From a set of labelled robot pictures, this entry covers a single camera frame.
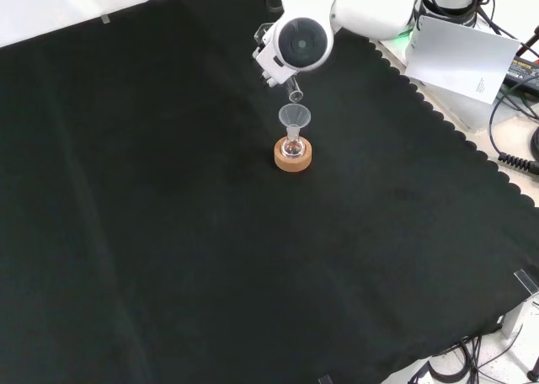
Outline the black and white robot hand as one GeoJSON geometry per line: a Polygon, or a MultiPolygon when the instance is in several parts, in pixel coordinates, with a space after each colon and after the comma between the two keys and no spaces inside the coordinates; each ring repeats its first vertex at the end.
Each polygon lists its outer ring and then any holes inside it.
{"type": "Polygon", "coordinates": [[[257,44],[252,57],[262,71],[262,80],[270,88],[285,84],[297,71],[288,67],[279,57],[275,47],[275,23],[261,24],[254,34],[257,44]]]}

